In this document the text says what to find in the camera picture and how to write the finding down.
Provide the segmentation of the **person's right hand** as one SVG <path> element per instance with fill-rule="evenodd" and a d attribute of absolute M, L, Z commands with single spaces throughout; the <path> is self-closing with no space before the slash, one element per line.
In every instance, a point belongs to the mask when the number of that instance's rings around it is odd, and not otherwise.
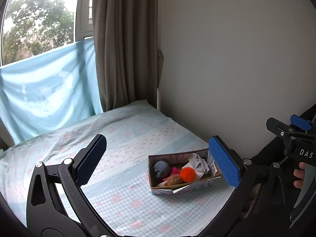
<path fill-rule="evenodd" d="M 306 164 L 303 162 L 300 162 L 299 169 L 295 169 L 293 172 L 293 175 L 297 178 L 297 180 L 293 182 L 293 185 L 298 189 L 302 189 L 303 181 L 305 177 L 305 168 L 306 168 Z"/>

